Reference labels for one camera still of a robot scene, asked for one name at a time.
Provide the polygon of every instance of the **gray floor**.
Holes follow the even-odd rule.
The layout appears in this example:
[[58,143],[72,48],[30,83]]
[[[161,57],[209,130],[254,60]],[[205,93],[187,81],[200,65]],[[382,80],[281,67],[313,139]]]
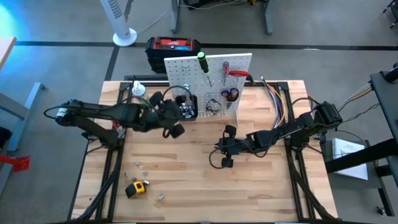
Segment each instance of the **gray floor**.
[[[120,1],[122,8],[127,1]],[[274,35],[264,32],[261,3],[223,6],[216,10],[181,9],[176,36],[206,43],[392,45],[398,44],[398,27],[389,29],[391,12],[381,14],[389,0],[280,0],[275,7]],[[139,30],[166,9],[169,1],[135,0],[129,25]],[[0,35],[19,40],[110,42],[112,28],[95,0],[41,0],[0,2]],[[170,10],[138,41],[170,36]],[[86,142],[77,128],[63,128],[46,119],[44,109],[71,98],[96,102],[105,78],[112,47],[14,47],[0,71],[0,91],[24,102],[34,82],[48,88],[42,94],[21,142],[18,156],[31,156],[30,169],[12,174],[0,198],[1,223],[48,223],[65,220],[83,158]],[[396,51],[204,49],[207,54],[253,53],[250,72],[268,80],[305,80],[307,91],[318,100],[340,103],[369,80],[369,74],[388,70],[398,61]],[[153,74],[143,48],[120,49],[112,80],[125,75]],[[373,94],[347,106],[348,118],[376,102]],[[16,120],[0,113],[0,124],[12,129]],[[378,108],[341,129],[377,143],[391,136]],[[339,138],[354,140],[336,133]],[[398,212],[398,193],[385,178]],[[374,211],[381,201],[376,190],[333,189],[339,217],[371,223],[397,223]]]

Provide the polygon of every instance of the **wooden tabletop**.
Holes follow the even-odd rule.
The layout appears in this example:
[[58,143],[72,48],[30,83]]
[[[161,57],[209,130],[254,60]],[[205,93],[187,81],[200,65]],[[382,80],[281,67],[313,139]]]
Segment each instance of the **wooden tabletop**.
[[[288,81],[292,101],[306,97],[303,81]],[[104,82],[100,104],[113,105],[118,97],[120,82]],[[147,91],[164,91],[165,87],[149,87]],[[264,87],[245,87],[238,109],[237,138],[260,129],[270,129],[275,120],[273,104]],[[296,117],[310,110],[307,101],[294,105]],[[106,128],[109,121],[97,120]],[[232,169],[214,169],[208,156],[214,143],[222,137],[226,124],[236,126],[234,116],[201,117],[182,122],[185,133],[177,139],[164,139],[162,130],[148,133],[127,131],[123,163],[119,178],[114,222],[291,222],[297,221],[291,189],[289,168],[283,141],[270,148],[268,155],[233,156]],[[97,147],[89,145],[88,150]],[[316,141],[310,142],[318,148]],[[304,150],[310,188],[320,203],[337,216],[322,155]],[[78,217],[98,193],[103,175],[106,150],[86,156],[72,218]],[[220,165],[222,155],[212,161]],[[145,195],[128,199],[124,189],[137,177],[148,180]],[[165,198],[158,201],[158,196]],[[103,215],[107,214],[110,191]],[[303,193],[302,207],[306,211]]]
[[0,70],[17,39],[15,37],[0,37]]

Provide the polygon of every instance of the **toolbox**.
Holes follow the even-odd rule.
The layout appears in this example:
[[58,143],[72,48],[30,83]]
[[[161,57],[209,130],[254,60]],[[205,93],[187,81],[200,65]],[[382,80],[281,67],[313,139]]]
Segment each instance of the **toolbox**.
[[197,40],[179,37],[152,37],[146,50],[148,62],[156,73],[166,73],[165,58],[196,56],[201,49]]

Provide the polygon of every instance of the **white pegboard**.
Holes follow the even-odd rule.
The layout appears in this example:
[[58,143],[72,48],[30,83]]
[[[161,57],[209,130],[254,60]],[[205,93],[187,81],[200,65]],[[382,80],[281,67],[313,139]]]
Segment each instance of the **white pegboard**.
[[[214,98],[221,105],[222,109],[216,115],[234,114],[238,109],[238,105],[243,92],[244,82],[246,77],[237,78],[231,75],[226,79],[224,85],[224,78],[222,73],[223,62],[229,62],[229,70],[249,71],[250,61],[252,54],[228,54],[228,55],[206,55],[207,63],[210,71],[210,81],[212,86],[209,85],[206,75],[200,68],[198,57],[178,57],[178,58],[165,58],[165,66],[167,70],[167,77],[170,86],[180,85],[184,86],[185,80],[190,85],[190,91],[193,95],[198,97],[198,112],[199,116],[210,116],[213,113],[206,112],[207,102]],[[236,87],[240,94],[239,98],[232,102],[231,107],[226,109],[226,98],[221,96],[221,91],[229,90]],[[185,91],[180,88],[172,89],[173,97],[178,95],[185,95]]]

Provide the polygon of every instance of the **bottle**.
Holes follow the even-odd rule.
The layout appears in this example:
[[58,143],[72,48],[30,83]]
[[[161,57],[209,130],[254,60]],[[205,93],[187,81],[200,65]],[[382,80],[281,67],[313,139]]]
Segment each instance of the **bottle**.
[[145,86],[142,85],[139,81],[134,81],[134,86],[133,86],[133,88],[131,90],[131,93],[134,96],[141,97],[143,100],[149,100],[149,97],[148,97],[148,94],[146,92]]

